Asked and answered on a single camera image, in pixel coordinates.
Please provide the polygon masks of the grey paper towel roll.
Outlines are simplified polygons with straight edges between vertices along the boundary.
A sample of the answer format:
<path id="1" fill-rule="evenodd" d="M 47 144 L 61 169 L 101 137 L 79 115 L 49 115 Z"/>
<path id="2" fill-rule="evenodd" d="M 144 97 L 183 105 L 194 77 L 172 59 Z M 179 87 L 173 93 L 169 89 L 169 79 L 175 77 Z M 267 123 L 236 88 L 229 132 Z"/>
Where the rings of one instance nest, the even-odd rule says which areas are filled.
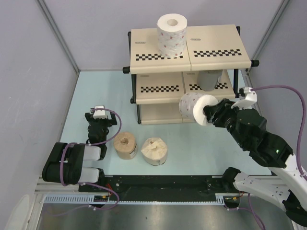
<path id="1" fill-rule="evenodd" d="M 203 91 L 213 91 L 219 83 L 223 70 L 201 70 L 197 76 L 197 84 Z"/>

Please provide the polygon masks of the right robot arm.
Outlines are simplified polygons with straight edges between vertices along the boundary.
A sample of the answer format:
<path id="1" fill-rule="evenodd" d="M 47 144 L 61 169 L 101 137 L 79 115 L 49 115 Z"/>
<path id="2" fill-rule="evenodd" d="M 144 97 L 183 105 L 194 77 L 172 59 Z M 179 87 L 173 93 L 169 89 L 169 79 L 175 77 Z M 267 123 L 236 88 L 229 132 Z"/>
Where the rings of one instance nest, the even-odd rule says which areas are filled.
<path id="1" fill-rule="evenodd" d="M 260 166 L 269 168 L 286 188 L 267 184 L 229 167 L 221 186 L 226 192 L 235 189 L 251 193 L 284 211 L 289 219 L 307 225 L 307 182 L 299 175 L 296 156 L 280 136 L 266 130 L 267 120 L 255 109 L 239 109 L 228 99 L 203 109 L 206 120 L 215 127 L 226 128 L 239 147 Z"/>

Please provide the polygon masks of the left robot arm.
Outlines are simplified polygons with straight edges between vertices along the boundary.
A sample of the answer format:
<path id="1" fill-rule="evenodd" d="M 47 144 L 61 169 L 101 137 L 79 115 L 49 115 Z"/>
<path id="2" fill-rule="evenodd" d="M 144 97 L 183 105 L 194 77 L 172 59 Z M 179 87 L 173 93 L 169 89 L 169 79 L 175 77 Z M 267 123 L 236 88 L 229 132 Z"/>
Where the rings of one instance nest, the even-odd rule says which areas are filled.
<path id="1" fill-rule="evenodd" d="M 85 143 L 57 142 L 45 163 L 42 179 L 45 182 L 63 185 L 89 183 L 95 191 L 102 191 L 106 180 L 100 176 L 101 170 L 84 167 L 84 161 L 103 160 L 108 142 L 109 128 L 117 125 L 116 115 L 110 112 L 108 118 L 104 108 L 84 114 L 88 122 L 88 139 Z"/>

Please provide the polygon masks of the white pinkish paper roll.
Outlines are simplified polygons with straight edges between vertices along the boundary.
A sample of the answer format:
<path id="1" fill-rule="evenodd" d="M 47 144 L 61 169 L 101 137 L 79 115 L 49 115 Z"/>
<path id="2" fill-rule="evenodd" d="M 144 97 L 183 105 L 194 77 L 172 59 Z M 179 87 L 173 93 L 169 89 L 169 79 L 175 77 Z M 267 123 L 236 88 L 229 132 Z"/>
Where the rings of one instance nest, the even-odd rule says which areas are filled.
<path id="1" fill-rule="evenodd" d="M 203 112 L 204 107 L 214 106 L 218 100 L 209 94 L 190 92 L 184 94 L 179 101 L 179 111 L 183 119 L 189 119 L 201 126 L 209 125 Z"/>

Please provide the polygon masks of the cream paper roll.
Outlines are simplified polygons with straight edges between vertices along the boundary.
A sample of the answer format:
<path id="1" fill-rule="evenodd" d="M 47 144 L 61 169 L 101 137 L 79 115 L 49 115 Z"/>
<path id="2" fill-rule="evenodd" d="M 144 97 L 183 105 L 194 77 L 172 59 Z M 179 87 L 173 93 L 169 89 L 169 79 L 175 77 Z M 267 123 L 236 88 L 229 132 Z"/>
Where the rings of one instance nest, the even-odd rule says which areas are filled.
<path id="1" fill-rule="evenodd" d="M 143 158 L 153 166 L 162 165 L 167 159 L 167 145 L 161 138 L 148 138 L 141 148 Z"/>

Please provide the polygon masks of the white dotted paper roll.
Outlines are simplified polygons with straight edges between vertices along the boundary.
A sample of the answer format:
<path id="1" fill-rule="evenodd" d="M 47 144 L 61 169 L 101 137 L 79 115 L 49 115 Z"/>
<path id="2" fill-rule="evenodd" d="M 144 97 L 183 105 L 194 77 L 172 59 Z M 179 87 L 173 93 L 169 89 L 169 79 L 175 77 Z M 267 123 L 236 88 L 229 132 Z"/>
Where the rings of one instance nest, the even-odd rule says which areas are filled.
<path id="1" fill-rule="evenodd" d="M 166 58 L 176 58 L 186 48 L 187 19 L 180 14 L 161 16 L 157 21 L 158 49 Z"/>

